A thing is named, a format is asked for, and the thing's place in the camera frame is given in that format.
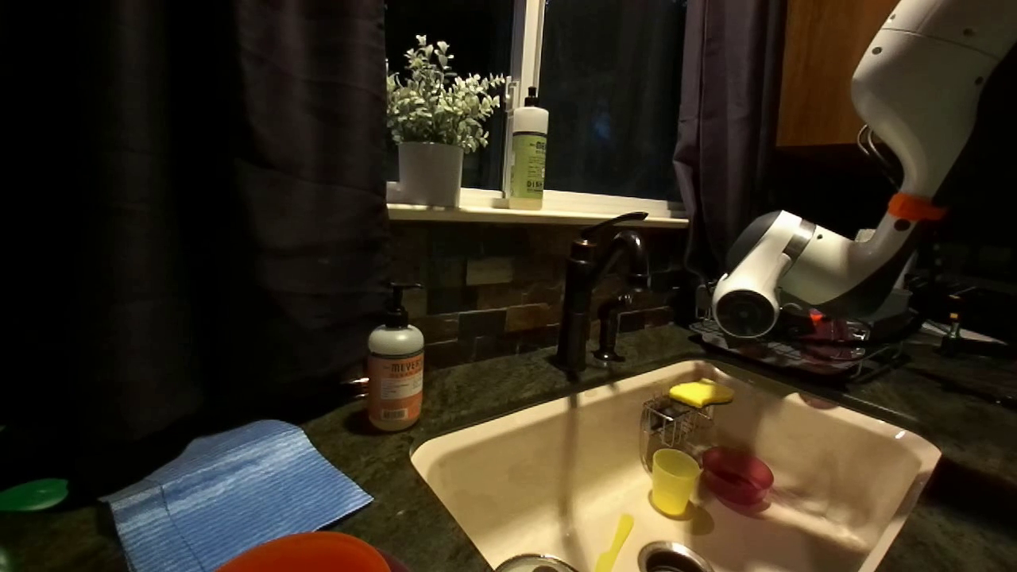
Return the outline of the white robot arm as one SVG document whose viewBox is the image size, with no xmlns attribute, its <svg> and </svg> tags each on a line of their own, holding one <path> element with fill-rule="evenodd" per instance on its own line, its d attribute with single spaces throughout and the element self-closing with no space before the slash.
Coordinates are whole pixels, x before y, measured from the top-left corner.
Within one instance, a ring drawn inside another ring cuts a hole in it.
<svg viewBox="0 0 1017 572">
<path fill-rule="evenodd" d="M 1017 41 L 1017 0 L 897 0 L 852 73 L 852 108 L 903 176 L 873 229 L 846 239 L 788 209 L 756 217 L 712 289 L 724 338 L 764 341 L 786 306 L 864 319 L 884 306 L 963 157 L 982 88 Z"/>
</svg>

